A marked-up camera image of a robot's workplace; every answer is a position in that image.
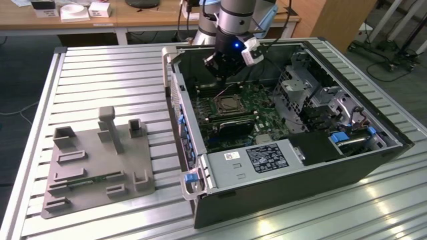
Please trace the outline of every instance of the motherboard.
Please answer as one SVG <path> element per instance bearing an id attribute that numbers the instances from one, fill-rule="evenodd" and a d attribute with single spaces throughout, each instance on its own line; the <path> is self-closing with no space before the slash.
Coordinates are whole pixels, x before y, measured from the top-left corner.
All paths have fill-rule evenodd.
<path id="1" fill-rule="evenodd" d="M 198 93 L 191 101 L 208 153 L 272 142 L 290 134 L 272 89 L 262 84 L 232 83 L 222 92 Z"/>

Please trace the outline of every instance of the white box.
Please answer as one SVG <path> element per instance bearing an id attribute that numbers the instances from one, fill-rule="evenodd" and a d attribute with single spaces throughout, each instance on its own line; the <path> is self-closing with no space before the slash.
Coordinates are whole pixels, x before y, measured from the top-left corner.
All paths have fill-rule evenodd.
<path id="1" fill-rule="evenodd" d="M 365 42 L 369 38 L 369 35 L 373 32 L 373 27 L 370 25 L 367 25 L 366 23 L 362 23 L 362 26 L 359 28 L 358 34 L 354 38 L 354 40 L 358 40 L 359 42 Z"/>
<path id="2" fill-rule="evenodd" d="M 88 13 L 88 9 L 84 8 L 84 10 L 79 13 L 67 13 L 66 11 L 63 11 L 63 9 L 60 9 L 60 21 L 63 23 L 71 23 L 71 22 L 82 22 L 82 21 L 90 21 L 90 13 Z"/>
<path id="3" fill-rule="evenodd" d="M 40 10 L 35 9 L 34 12 L 38 18 L 52 18 L 60 16 L 59 10 L 56 8 Z"/>
<path id="4" fill-rule="evenodd" d="M 110 18 L 112 14 L 112 8 L 108 2 L 92 2 L 88 8 L 88 14 L 91 17 Z"/>

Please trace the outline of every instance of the white label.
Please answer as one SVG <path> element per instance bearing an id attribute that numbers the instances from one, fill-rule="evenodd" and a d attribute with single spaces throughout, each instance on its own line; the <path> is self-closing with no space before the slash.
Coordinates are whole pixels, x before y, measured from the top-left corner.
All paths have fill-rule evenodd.
<path id="1" fill-rule="evenodd" d="M 95 27 L 100 27 L 100 26 L 114 26 L 112 23 L 94 23 Z"/>
<path id="2" fill-rule="evenodd" d="M 240 155 L 238 151 L 234 152 L 228 152 L 224 154 L 226 160 L 234 160 L 234 159 L 239 159 Z"/>

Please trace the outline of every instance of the sticker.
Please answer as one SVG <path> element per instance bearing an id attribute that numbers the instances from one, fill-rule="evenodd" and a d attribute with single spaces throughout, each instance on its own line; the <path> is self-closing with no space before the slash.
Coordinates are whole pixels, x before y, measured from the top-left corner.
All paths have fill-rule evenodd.
<path id="1" fill-rule="evenodd" d="M 238 151 L 234 152 L 228 152 L 224 154 L 226 160 L 234 160 L 234 159 L 239 159 L 240 155 Z"/>
<path id="2" fill-rule="evenodd" d="M 114 26 L 112 23 L 94 23 L 94 27 Z"/>
<path id="3" fill-rule="evenodd" d="M 246 152 L 259 174 L 290 166 L 276 143 L 250 148 Z"/>

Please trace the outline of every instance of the aluminum extrusion table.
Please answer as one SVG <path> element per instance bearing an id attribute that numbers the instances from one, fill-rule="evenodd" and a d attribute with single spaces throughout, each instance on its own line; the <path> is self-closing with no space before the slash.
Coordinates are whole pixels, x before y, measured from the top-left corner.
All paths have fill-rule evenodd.
<path id="1" fill-rule="evenodd" d="M 427 236 L 427 129 L 326 42 L 315 48 L 409 138 L 414 148 L 359 183 L 202 229 L 182 197 L 180 165 L 163 87 L 166 44 L 59 49 L 2 226 L 0 239 L 418 239 Z M 147 123 L 154 194 L 43 219 L 54 128 L 98 127 L 115 105 L 116 124 Z"/>

